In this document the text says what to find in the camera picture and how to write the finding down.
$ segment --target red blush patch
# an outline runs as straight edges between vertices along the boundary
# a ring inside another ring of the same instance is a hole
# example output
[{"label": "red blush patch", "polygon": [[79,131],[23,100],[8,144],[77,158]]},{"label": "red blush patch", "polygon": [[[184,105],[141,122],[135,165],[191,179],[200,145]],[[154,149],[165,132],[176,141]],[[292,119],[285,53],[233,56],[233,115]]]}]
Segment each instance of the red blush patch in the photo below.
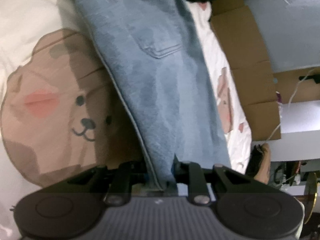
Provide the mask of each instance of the red blush patch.
[{"label": "red blush patch", "polygon": [[244,128],[244,123],[242,122],[241,124],[239,124],[239,131],[240,131],[240,133],[243,132],[243,128]]},{"label": "red blush patch", "polygon": [[199,2],[198,4],[200,5],[200,7],[201,7],[202,10],[204,10],[204,11],[206,10],[206,8],[207,8],[207,3],[201,3],[201,2]]},{"label": "red blush patch", "polygon": [[59,95],[45,89],[37,90],[24,98],[24,105],[37,118],[48,117],[58,104]]}]

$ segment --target bear mouth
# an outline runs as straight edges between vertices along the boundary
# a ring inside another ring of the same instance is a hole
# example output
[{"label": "bear mouth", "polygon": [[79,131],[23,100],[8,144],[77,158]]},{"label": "bear mouth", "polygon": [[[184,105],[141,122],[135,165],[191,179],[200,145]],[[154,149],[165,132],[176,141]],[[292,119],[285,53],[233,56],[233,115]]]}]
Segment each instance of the bear mouth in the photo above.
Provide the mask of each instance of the bear mouth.
[{"label": "bear mouth", "polygon": [[73,134],[76,135],[76,136],[79,136],[79,137],[83,137],[86,141],[88,142],[94,142],[95,139],[90,139],[87,137],[87,135],[85,134],[86,131],[88,130],[88,128],[84,128],[84,130],[81,132],[81,133],[78,133],[74,128],[71,129]]}]

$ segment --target white fabric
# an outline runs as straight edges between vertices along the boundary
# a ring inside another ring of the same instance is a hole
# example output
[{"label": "white fabric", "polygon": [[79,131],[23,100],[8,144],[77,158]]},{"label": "white fabric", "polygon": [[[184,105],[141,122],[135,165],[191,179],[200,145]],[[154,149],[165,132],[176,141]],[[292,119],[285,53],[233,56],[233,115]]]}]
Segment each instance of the white fabric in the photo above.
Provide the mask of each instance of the white fabric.
[{"label": "white fabric", "polygon": [[[203,11],[198,4],[189,4],[204,49],[212,86],[217,95],[217,79],[223,67],[228,68],[229,86],[234,106],[235,127],[245,122],[243,133],[234,129],[226,135],[232,168],[244,172],[249,161],[251,132],[233,83],[226,57],[208,24],[211,8]],[[9,75],[31,59],[41,37],[62,28],[86,34],[72,0],[0,0],[0,102],[6,91]],[[0,142],[0,239],[17,240],[20,233],[9,209],[23,196],[39,189],[26,181],[10,162]]]}]

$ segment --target bear eye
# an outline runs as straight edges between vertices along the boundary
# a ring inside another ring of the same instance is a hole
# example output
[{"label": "bear eye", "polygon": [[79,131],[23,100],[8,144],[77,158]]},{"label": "bear eye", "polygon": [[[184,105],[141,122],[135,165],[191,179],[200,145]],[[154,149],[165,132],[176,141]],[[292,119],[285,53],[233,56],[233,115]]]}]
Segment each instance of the bear eye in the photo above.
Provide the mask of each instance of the bear eye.
[{"label": "bear eye", "polygon": [[108,115],[107,118],[106,118],[106,124],[107,125],[111,125],[111,122],[112,122],[112,116]]},{"label": "bear eye", "polygon": [[76,105],[77,106],[83,106],[84,105],[84,96],[78,96],[76,98]]}]

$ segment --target bear nose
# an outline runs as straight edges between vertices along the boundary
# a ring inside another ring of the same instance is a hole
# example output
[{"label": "bear nose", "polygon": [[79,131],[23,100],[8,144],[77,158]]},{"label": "bear nose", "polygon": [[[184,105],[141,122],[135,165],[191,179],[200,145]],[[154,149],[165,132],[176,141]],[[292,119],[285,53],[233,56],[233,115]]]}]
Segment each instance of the bear nose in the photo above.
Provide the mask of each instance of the bear nose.
[{"label": "bear nose", "polygon": [[94,123],[94,121],[92,121],[91,119],[89,118],[83,118],[81,119],[81,124],[87,128],[87,129],[90,129],[90,130],[93,130],[94,128],[96,128],[96,124]]}]

